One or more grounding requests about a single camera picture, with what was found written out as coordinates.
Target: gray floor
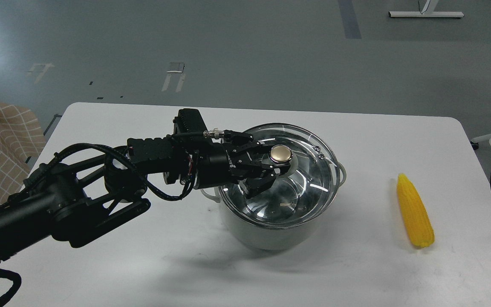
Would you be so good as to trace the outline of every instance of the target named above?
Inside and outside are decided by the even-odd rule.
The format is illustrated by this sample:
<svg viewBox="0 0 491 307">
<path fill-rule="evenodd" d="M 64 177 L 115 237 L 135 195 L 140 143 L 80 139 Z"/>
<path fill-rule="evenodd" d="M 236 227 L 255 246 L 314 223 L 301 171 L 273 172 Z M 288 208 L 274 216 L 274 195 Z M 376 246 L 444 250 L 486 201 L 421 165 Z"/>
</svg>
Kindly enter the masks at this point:
<svg viewBox="0 0 491 307">
<path fill-rule="evenodd" d="M 463 19 L 387 14 L 417 9 L 417 0 L 0 1 L 0 101 L 31 108 L 43 128 L 70 103 L 100 101 L 451 116 L 470 138 L 490 133 L 491 1 L 440 1 L 438 11 Z M 162 91 L 170 62 L 185 63 L 179 93 L 177 76 Z M 54 67 L 35 83 L 33 64 Z M 489 168 L 491 152 L 479 157 Z"/>
</svg>

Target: lid knob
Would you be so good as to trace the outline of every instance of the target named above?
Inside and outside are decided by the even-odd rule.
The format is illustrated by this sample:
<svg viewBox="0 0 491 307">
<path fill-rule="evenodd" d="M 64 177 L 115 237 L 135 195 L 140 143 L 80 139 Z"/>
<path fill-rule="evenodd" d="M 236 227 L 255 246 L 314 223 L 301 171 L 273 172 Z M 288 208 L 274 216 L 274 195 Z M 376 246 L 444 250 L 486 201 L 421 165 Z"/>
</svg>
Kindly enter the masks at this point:
<svg viewBox="0 0 491 307">
<path fill-rule="evenodd" d="M 270 159 L 275 163 L 286 163 L 293 157 L 291 149 L 285 145 L 276 145 L 272 147 L 269 155 Z"/>
</svg>

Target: glass lid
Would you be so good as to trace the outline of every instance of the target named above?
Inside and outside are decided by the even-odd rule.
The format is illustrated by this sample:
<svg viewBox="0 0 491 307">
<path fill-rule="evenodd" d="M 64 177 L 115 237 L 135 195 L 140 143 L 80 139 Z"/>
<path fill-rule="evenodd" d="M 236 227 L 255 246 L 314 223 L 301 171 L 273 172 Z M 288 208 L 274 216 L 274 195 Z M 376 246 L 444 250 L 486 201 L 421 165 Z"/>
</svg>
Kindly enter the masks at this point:
<svg viewBox="0 0 491 307">
<path fill-rule="evenodd" d="M 272 187 L 247 199 L 240 185 L 220 187 L 226 205 L 235 214 L 265 227 L 297 226 L 321 214 L 334 200 L 339 171 L 333 151 L 315 134 L 289 124 L 266 124 L 245 131 L 267 145 L 292 151 L 291 169 Z M 259 160 L 270 163 L 265 154 Z"/>
</svg>

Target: plastic corn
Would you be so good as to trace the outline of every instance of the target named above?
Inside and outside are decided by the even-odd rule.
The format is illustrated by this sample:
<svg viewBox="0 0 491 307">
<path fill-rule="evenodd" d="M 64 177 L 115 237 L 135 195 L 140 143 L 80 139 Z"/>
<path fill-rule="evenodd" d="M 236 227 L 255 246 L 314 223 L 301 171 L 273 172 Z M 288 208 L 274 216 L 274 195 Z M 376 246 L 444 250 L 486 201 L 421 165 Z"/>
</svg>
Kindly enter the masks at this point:
<svg viewBox="0 0 491 307">
<path fill-rule="evenodd" d="M 435 234 L 423 202 L 413 183 L 402 173 L 397 179 L 397 196 L 410 242 L 420 248 L 431 245 Z"/>
</svg>

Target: metal connector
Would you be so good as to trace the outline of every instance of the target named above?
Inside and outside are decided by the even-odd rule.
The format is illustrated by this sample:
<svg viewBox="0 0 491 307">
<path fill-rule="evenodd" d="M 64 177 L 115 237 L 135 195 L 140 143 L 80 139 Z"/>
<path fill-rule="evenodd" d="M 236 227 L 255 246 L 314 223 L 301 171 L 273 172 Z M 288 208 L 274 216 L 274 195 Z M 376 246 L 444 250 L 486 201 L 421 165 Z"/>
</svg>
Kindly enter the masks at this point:
<svg viewBox="0 0 491 307">
<path fill-rule="evenodd" d="M 205 130 L 204 131 L 204 137 L 207 139 L 216 139 L 218 140 L 222 135 L 222 132 L 219 131 L 218 128 L 215 128 L 213 130 Z"/>
</svg>

